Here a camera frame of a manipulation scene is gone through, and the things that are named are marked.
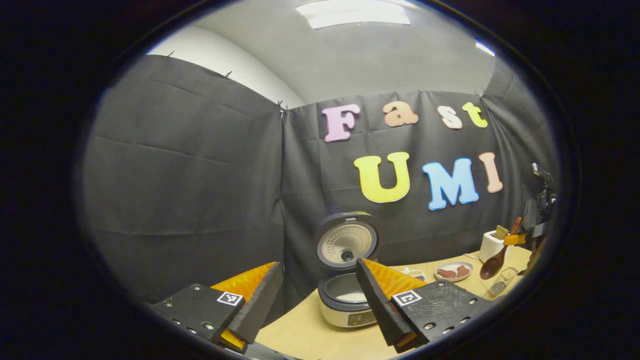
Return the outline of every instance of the rice cooker lid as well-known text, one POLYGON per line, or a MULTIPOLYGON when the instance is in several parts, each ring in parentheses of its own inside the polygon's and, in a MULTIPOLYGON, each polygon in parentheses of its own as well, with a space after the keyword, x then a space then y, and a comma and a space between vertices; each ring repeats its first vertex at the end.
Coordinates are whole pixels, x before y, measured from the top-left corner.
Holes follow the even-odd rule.
POLYGON ((335 274, 353 272, 358 258, 374 259, 378 249, 376 220, 364 211, 326 217, 314 243, 320 261, 335 274))

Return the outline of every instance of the food on plate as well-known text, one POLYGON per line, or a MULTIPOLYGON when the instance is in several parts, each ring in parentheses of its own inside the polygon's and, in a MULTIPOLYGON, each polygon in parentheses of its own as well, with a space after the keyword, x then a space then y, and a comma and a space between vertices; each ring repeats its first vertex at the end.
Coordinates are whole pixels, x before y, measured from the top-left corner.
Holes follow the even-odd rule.
POLYGON ((454 279, 456 277, 456 272, 451 270, 438 269, 437 273, 445 279, 454 279))
POLYGON ((463 277, 469 274, 471 270, 469 270, 465 265, 458 266, 458 277, 463 277))

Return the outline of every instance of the letter m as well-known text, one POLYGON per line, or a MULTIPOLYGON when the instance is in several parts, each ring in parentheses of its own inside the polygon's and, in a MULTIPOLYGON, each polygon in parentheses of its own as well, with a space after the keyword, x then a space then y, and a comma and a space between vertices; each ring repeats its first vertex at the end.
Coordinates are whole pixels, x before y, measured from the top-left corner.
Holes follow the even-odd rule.
POLYGON ((440 163, 428 163, 422 167, 422 171, 429 176, 431 182, 431 202, 429 209, 438 210, 446 207, 442 194, 447 196, 451 205, 457 200, 462 204, 474 202, 478 199, 474 180, 471 176, 471 160, 460 158, 453 167, 453 176, 444 169, 440 163))

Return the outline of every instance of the orange letter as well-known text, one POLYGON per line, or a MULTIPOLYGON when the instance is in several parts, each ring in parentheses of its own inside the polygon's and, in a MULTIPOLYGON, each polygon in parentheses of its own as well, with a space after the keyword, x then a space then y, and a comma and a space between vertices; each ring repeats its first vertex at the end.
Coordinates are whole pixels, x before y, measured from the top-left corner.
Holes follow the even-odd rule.
POLYGON ((402 124, 413 124, 418 121, 418 115, 413 113, 411 106, 404 101, 390 102, 382 107, 385 122, 389 126, 400 126, 402 124))

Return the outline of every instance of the black fabric backdrop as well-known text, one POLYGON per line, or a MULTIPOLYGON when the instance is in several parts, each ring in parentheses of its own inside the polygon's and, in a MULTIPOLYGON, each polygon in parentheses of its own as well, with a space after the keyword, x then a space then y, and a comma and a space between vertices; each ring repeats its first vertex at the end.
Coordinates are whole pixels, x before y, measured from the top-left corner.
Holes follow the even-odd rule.
POLYGON ((214 284, 270 261, 284 261, 285 282, 268 322, 317 286, 324 268, 312 248, 318 223, 340 211, 379 220, 379 260, 420 263, 479 249, 482 234, 509 227, 541 189, 531 163, 556 174, 553 139, 525 83, 500 61, 486 93, 397 92, 353 96, 289 110, 253 90, 186 61, 142 57, 102 98, 84 162, 84 193, 95 241, 120 281, 157 302, 192 282, 214 284), (405 101, 419 116, 389 127, 382 107, 405 101), (481 108, 486 128, 462 110, 481 108), (351 138, 326 143, 325 108, 355 103, 351 138), (438 106, 454 108, 449 129, 438 106), (382 158, 384 187, 395 186, 391 152, 408 152, 411 186, 378 204, 360 189, 353 161, 382 158), (504 184, 488 193, 478 156, 496 155, 504 184), (451 174, 472 161, 479 199, 430 210, 426 163, 451 174))

